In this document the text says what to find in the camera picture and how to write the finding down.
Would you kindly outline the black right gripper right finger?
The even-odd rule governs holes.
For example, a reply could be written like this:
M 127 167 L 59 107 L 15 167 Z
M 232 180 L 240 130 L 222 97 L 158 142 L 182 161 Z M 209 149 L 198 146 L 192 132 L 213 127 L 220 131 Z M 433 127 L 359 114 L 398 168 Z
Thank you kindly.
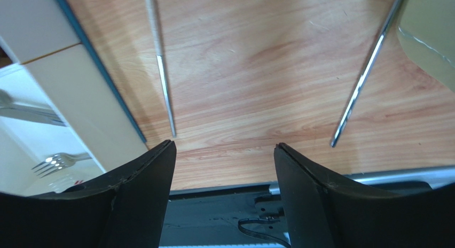
M 454 247 L 454 184 L 366 185 L 277 144 L 292 247 Z

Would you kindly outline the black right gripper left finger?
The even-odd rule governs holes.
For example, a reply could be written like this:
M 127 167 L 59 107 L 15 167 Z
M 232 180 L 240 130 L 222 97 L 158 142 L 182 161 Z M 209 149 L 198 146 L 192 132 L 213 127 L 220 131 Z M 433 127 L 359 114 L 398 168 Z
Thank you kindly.
M 2 193 L 1 247 L 158 247 L 176 155 L 166 140 L 61 193 Z

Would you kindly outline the silver table knife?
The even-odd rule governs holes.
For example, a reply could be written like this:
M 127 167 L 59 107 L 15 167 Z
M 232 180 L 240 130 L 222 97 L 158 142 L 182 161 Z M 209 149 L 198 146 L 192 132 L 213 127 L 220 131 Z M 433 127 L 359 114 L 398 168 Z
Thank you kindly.
M 67 126 L 53 110 L 16 104 L 3 90 L 1 90 L 1 116 L 54 126 Z

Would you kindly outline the silver chopstick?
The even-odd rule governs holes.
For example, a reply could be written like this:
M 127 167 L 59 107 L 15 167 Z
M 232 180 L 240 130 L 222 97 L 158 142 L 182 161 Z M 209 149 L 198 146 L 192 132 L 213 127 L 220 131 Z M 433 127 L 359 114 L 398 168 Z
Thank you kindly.
M 398 14 L 401 5 L 403 4 L 404 0 L 394 0 L 387 16 L 385 17 L 383 24 L 381 28 L 379 29 L 375 41 L 373 42 L 368 55 L 366 57 L 366 60 L 363 64 L 363 67 L 359 73 L 359 76 L 353 86 L 353 89 L 350 93 L 350 96 L 347 100 L 346 106 L 344 108 L 343 113 L 340 116 L 340 120 L 338 122 L 338 125 L 334 131 L 334 134 L 331 138 L 330 141 L 330 147 L 335 148 L 336 145 L 338 144 L 341 135 L 343 131 L 346 128 L 346 125 L 348 123 L 348 120 L 351 117 L 351 114 L 354 110 L 354 107 L 360 97 L 360 93 L 363 90 L 363 87 L 373 69 L 373 66 L 380 54 L 381 48 L 386 40 L 386 37 L 389 33 L 390 28 L 392 27 L 396 15 Z

